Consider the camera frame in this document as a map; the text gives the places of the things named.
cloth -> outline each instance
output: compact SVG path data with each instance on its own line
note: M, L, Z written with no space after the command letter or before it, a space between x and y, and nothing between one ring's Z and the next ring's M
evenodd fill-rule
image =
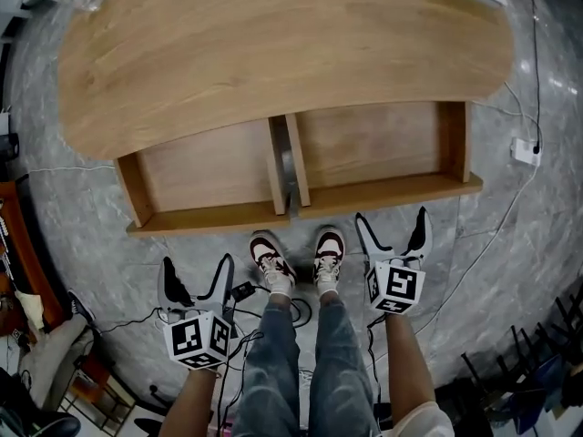
M452 422L437 403L418 406L400 420L391 431L392 437L455 437Z
M45 327L43 322L43 301L39 295L28 295L22 291L15 292L16 298L20 301L20 305L26 314L26 318L32 322L35 329L42 330Z
M51 398L53 382L59 370L63 370L64 360L86 326L87 320L83 316L74 315L71 320L63 322L49 334L41 336L34 348L22 359L20 375L22 376L24 371L30 374L30 397L39 409L46 410L46 402L54 401L54 398ZM83 337L85 345L93 340L92 337L92 334ZM25 376L24 379L27 384L28 378Z
M300 434L300 349L289 310L269 303L260 331L263 337L254 342L245 362L233 435L296 437ZM363 356L339 300L320 309L309 434L381 435L373 417L373 393Z

marble floor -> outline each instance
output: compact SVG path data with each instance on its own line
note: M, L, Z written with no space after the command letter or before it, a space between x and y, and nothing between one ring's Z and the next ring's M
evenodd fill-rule
M162 258L170 255L191 293L205 292L221 256L233 255L236 283L257 279L248 256L249 234L235 233L176 238L132 239L130 222L115 171L108 162L81 157L64 142L58 119L56 66L59 46L70 18L62 6L43 4L22 27L13 46L5 79L5 107L12 106L14 130L20 135L21 157L11 164L15 177L30 173L29 187L46 244L61 279L89 304L102 329L146 316L156 305L156 278ZM536 114L536 79L530 0L509 0L508 18L515 34L516 62L509 85L525 112ZM427 279L412 320L437 385L467 371L460 359L472 353L477 368L488 372L492 358L511 341L512 324L532 330L550 312L555 296L567 289L583 263L583 55L580 21L582 0L537 0L541 119L544 133L542 166L534 169L513 161L514 136L534 136L532 124L481 106L472 109L472 169L485 181L484 190L463 198L425 203L434 223L435 249L424 269ZM484 103L518 112L504 86ZM93 168L59 169L59 168ZM52 171L34 171L50 169ZM509 206L525 183L527 186ZM419 205L366 212L380 240L404 249ZM343 265L340 292L366 354L365 325L373 318L364 301L363 254L354 215L323 220L295 219L276 231L296 265L308 267L313 238L323 223L339 226L349 255ZM454 289L500 228L496 240ZM316 308L309 286L300 296ZM444 300L447 303L438 312ZM242 307L261 312L262 294ZM241 328L251 331L254 318L241 314ZM298 330L301 367L314 367L317 310L312 322ZM104 338L118 375L140 396L155 383L176 395L186 370L167 358L159 321L118 329ZM373 350L387 398L388 367L382 326L375 327ZM241 358L233 360L240 365ZM239 388L231 372L225 396ZM307 381L302 380L302 421L307 416Z

electrical outlet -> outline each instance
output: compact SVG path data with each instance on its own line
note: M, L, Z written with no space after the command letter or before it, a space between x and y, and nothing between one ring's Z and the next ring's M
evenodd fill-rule
M540 166L542 150L540 150L538 154L535 154L533 150L536 145L536 141L525 141L523 139L519 139L518 137L513 137L512 143L510 144L510 152L512 157L516 160L525 162L526 164L532 165L534 167L538 167Z

person's leg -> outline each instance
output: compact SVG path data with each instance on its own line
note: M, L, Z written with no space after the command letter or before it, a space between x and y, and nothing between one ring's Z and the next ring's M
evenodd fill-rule
M344 243L336 229L324 229L316 245L314 281L320 295L316 369L310 390L310 435L380 435L363 356L336 284Z
M290 314L295 273L271 234L255 233L251 255L271 288L259 327L245 360L242 398L233 435L295 437L300 433L300 398L295 329Z

wooden tabletop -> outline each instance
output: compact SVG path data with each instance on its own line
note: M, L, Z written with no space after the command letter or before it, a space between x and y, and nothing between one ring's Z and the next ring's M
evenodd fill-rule
M106 0L59 57L68 144L118 158L316 108L469 100L513 60L503 10L472 0Z

